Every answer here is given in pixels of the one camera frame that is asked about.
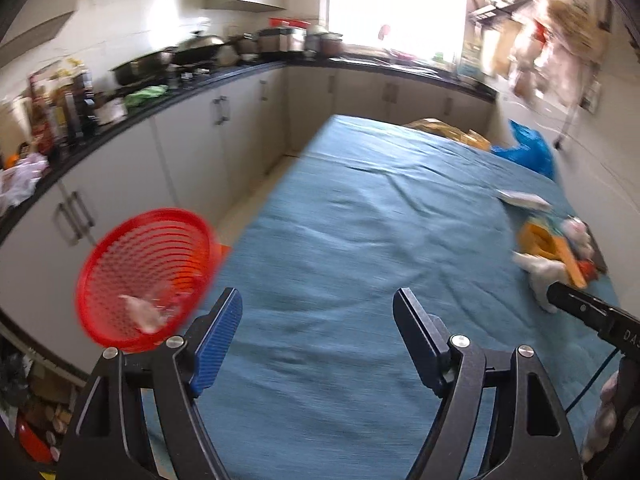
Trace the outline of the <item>right gloved hand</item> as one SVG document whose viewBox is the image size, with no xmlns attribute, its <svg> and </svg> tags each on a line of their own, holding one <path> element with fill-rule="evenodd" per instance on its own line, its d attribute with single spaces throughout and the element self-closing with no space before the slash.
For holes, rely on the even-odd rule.
<svg viewBox="0 0 640 480">
<path fill-rule="evenodd" d="M 618 386 L 618 373 L 615 372 L 602 386 L 600 391 L 600 405 L 594 415 L 582 448 L 580 460 L 583 464 L 590 462 L 597 453 L 602 452 L 610 442 L 617 416 L 614 408 L 614 396 Z"/>
</svg>

